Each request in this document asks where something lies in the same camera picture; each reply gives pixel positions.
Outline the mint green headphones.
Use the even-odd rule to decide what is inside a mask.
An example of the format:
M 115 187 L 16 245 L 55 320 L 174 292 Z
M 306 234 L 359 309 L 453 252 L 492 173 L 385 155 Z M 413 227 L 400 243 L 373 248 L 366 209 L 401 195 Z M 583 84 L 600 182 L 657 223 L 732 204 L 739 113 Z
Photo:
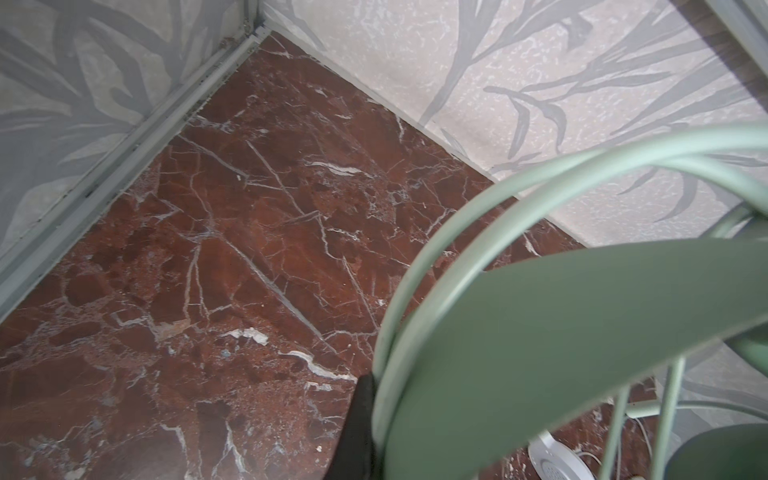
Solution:
M 668 455 L 689 352 L 722 340 L 767 368 L 767 187 L 726 164 L 763 151 L 763 122 L 710 125 L 569 154 L 454 214 L 401 280 L 371 373 L 380 479 L 468 479 L 612 397 L 600 474 L 628 418 L 656 416 L 651 477 L 763 479 L 767 416 Z M 740 204 L 700 237 L 494 260 L 550 211 L 646 167 L 691 174 Z

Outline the white headphones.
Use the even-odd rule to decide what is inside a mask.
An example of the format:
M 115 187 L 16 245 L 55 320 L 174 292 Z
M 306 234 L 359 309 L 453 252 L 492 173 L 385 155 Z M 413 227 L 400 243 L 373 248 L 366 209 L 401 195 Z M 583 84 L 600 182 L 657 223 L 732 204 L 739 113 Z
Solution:
M 527 447 L 534 470 L 543 480 L 594 480 L 584 461 L 548 431 L 540 433 Z

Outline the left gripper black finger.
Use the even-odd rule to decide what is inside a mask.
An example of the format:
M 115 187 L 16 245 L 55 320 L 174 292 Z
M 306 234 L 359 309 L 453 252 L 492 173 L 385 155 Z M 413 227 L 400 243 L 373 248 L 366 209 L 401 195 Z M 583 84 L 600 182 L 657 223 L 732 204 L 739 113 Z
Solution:
M 379 458 L 372 436 L 375 380 L 372 373 L 358 378 L 345 422 L 324 480 L 380 479 Z

